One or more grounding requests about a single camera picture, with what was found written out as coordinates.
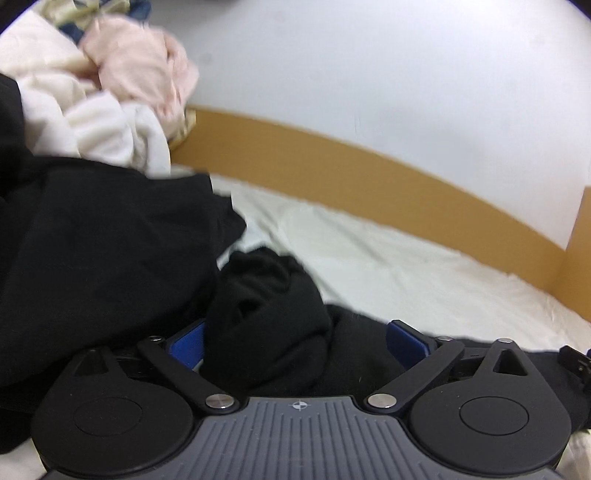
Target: bed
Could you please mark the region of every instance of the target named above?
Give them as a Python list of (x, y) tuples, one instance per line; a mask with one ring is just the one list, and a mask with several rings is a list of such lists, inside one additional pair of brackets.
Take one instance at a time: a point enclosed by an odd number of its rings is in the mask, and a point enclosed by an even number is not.
[[(439, 245), (394, 228), (235, 180), (212, 177), (231, 193), (247, 230), (233, 248), (268, 245), (295, 255), (325, 301), (423, 332), (494, 340), (524, 349), (587, 351), (591, 324), (548, 294)], [(225, 262), (228, 253), (219, 260)], [(591, 478), (591, 434), (579, 432), (558, 466), (567, 480)], [(43, 467), (29, 440), (0, 456), (0, 480), (34, 480)]]

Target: pink clothing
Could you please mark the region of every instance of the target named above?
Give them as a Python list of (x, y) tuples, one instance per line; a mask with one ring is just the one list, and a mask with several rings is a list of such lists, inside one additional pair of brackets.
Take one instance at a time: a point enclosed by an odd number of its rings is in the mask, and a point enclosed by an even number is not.
[(152, 107), (167, 138), (183, 127), (199, 74), (175, 38), (127, 17), (104, 15), (92, 22), (79, 47), (98, 66), (103, 89), (119, 101)]

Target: ribbed gray surface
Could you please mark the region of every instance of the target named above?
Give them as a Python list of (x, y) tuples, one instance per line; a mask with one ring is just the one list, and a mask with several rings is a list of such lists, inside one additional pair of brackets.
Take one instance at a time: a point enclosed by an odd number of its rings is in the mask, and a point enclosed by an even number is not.
[[(453, 472), (435, 463), (413, 445), (398, 420), (366, 414), (349, 397), (336, 397), (252, 398), (238, 413), (206, 418), (183, 453), (166, 465), (133, 478), (469, 480), (478, 477)], [(560, 480), (550, 470), (518, 478)], [(48, 476), (47, 480), (50, 479), (68, 477)]]

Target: metal screw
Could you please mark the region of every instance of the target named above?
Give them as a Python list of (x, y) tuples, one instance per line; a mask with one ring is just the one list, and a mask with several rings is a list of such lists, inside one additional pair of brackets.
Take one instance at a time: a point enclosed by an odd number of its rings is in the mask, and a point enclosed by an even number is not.
[(225, 393), (215, 393), (209, 395), (208, 398), (205, 399), (205, 405), (210, 408), (215, 408), (216, 410), (224, 410), (225, 408), (230, 408), (234, 405), (234, 401), (234, 398), (230, 395), (226, 395)]
[(387, 393), (375, 393), (368, 398), (368, 403), (375, 408), (390, 408), (396, 405), (396, 397)]

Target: crosshair symbol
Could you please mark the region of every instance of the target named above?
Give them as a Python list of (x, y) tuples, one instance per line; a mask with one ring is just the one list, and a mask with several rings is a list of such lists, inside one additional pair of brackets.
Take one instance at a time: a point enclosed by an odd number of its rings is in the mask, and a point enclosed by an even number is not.
[(304, 410), (304, 408), (309, 407), (310, 404), (306, 403), (305, 401), (298, 400), (298, 401), (293, 402), (291, 404), (291, 406), (294, 407), (296, 410), (302, 411), (302, 410)]

